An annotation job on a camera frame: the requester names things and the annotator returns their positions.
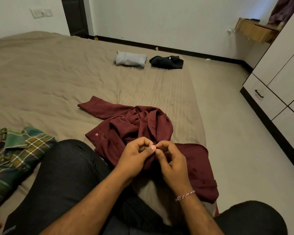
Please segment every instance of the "beige bedsheet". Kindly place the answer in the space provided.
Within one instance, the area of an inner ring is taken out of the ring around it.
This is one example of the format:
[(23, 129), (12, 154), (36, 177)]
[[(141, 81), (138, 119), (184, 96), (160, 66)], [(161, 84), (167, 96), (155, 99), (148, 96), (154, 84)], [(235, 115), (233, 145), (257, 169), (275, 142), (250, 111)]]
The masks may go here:
[[(115, 66), (118, 50), (146, 54), (145, 69)], [(40, 31), (0, 39), (0, 128), (21, 130), (29, 125), (58, 141), (74, 138), (94, 148), (84, 134), (101, 120), (77, 104), (95, 95), (112, 103), (159, 107), (173, 123), (174, 142), (205, 145), (188, 63), (181, 70), (158, 69), (149, 63), (156, 55), (171, 54)], [(1, 221), (23, 200), (37, 171), (0, 207)], [(133, 183), (139, 196), (165, 223), (176, 223), (181, 212), (174, 195), (163, 181), (156, 182), (164, 187), (159, 190), (141, 177)], [(215, 206), (206, 206), (213, 214)]]

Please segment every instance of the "dark pants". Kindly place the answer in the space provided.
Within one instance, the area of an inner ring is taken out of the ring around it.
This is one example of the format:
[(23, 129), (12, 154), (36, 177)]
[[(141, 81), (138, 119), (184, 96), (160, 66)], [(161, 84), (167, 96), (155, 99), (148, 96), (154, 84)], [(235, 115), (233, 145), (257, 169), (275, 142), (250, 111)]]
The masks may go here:
[[(38, 235), (95, 188), (111, 169), (85, 143), (64, 140), (47, 153), (21, 205), (9, 215), (4, 233)], [(267, 204), (247, 201), (215, 219), (227, 234), (287, 234), (281, 215)], [(171, 228), (126, 188), (102, 228), (102, 234), (188, 234)]]

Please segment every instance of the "black handle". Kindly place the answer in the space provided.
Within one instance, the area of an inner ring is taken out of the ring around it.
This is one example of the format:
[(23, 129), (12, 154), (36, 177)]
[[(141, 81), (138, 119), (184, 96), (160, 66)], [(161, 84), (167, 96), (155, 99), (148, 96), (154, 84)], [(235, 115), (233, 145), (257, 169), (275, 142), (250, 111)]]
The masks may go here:
[(258, 90), (255, 90), (255, 92), (256, 92), (261, 98), (264, 98), (262, 95), (259, 94)]

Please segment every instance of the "hand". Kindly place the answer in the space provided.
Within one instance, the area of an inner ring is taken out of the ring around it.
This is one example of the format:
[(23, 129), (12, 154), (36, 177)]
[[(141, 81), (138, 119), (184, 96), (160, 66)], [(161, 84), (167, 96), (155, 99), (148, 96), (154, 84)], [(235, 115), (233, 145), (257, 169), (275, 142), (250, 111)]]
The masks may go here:
[(171, 141), (156, 144), (156, 156), (161, 166), (163, 179), (176, 196), (191, 192), (192, 186), (188, 179), (187, 163), (184, 155)]
[(119, 161), (115, 167), (115, 171), (119, 172), (120, 176), (124, 176), (126, 186), (128, 186), (132, 179), (136, 177), (143, 169), (145, 160), (154, 153), (156, 146), (148, 138), (137, 138), (129, 142)]

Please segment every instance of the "folded gray shirt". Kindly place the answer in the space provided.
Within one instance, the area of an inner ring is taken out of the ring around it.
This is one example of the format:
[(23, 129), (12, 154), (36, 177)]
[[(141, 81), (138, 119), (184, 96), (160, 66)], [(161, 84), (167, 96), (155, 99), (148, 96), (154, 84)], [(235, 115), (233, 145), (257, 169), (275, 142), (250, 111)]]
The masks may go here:
[(139, 68), (145, 67), (147, 56), (138, 55), (127, 52), (117, 51), (117, 55), (114, 58), (116, 65), (134, 66)]

